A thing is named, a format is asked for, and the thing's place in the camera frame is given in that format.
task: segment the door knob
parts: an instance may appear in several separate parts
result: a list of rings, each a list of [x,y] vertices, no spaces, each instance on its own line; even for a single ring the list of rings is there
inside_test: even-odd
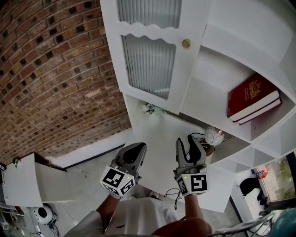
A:
[[[182,41],[182,46],[183,46],[184,49],[189,48],[190,45],[191,45],[191,40],[190,40],[190,39],[187,38],[187,39],[184,39],[184,40]]]

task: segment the red book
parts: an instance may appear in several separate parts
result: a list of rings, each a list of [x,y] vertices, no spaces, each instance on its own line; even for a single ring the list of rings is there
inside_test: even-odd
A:
[[[229,92],[227,117],[243,124],[280,104],[279,97],[277,87],[255,73]]]

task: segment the white cloth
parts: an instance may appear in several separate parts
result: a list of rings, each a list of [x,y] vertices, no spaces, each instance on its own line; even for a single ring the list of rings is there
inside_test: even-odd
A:
[[[132,199],[119,202],[105,233],[100,214],[92,211],[65,237],[151,235],[155,230],[177,220],[176,211],[160,200]]]

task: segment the frosted glass panel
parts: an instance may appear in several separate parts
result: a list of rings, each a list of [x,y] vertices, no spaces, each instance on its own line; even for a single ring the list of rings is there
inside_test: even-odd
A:
[[[133,24],[179,27],[181,0],[117,0],[119,20]]]
[[[122,36],[125,61],[132,87],[168,98],[176,46],[146,36]]]

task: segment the cabinet door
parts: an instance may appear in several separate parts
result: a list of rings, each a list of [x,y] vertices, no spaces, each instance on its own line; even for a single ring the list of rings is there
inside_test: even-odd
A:
[[[43,206],[35,169],[34,154],[21,159],[18,167],[9,164],[4,173],[5,203],[12,206]]]
[[[206,27],[208,1],[101,0],[122,92],[179,113]],[[190,43],[182,46],[182,41]]]

